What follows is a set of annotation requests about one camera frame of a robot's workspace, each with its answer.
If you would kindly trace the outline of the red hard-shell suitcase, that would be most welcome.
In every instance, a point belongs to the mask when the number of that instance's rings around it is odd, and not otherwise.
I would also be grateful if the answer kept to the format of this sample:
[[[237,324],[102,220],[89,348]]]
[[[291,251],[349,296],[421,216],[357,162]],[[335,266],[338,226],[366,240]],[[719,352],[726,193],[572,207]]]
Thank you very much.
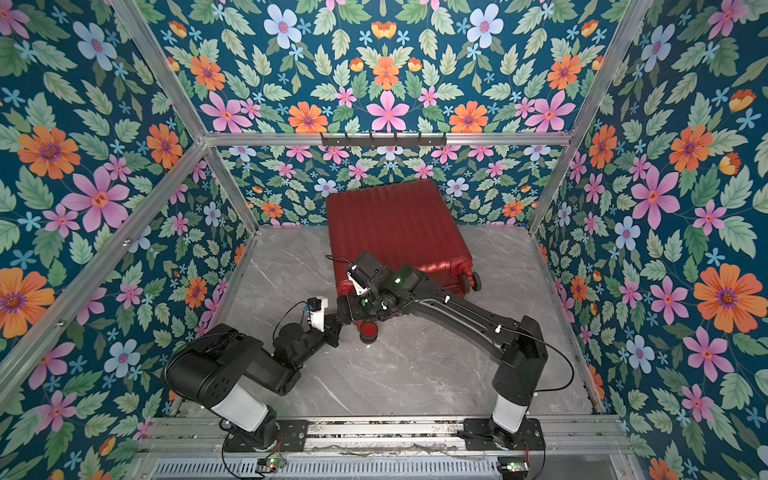
[[[346,269],[364,251],[393,270],[416,268],[463,298],[481,287],[469,248],[431,180],[332,194],[327,213],[337,299],[353,292]]]

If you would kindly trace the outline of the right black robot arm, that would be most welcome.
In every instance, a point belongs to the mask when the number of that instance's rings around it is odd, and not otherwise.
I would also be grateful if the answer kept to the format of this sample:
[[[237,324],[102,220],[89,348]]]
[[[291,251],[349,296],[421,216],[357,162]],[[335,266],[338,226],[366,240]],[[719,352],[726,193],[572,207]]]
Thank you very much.
[[[520,435],[548,360],[536,320],[495,314],[446,290],[416,268],[403,265],[393,270],[369,252],[349,263],[346,275],[354,291],[338,298],[341,323],[418,316],[485,350],[498,367],[492,380],[496,402],[490,431],[483,436],[512,440]]]

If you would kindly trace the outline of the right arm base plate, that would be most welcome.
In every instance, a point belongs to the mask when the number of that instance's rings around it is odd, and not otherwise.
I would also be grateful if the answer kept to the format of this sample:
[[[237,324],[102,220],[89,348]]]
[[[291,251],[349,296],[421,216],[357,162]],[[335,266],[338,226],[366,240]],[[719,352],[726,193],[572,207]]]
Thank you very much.
[[[520,428],[510,433],[491,418],[466,418],[457,436],[471,451],[544,451],[546,443],[537,419],[524,417]]]

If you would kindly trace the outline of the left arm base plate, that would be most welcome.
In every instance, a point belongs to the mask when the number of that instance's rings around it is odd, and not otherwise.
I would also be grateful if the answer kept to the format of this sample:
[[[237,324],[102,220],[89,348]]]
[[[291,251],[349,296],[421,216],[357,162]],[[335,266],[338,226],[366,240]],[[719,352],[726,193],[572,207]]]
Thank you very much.
[[[254,432],[248,432],[228,420],[219,422],[226,433],[225,453],[302,452],[309,425],[306,420],[266,420]]]

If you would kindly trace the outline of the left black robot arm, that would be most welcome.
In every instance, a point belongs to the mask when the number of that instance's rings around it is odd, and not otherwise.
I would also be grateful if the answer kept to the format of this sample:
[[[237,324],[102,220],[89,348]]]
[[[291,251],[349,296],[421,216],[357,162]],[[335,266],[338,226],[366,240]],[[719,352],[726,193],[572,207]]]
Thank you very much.
[[[253,436],[275,414],[243,382],[250,380],[274,394],[287,395],[315,353],[326,345],[339,345],[341,328],[333,314],[325,317],[321,329],[286,324],[268,352],[261,340],[220,324],[175,353],[165,366],[163,380],[181,397]]]

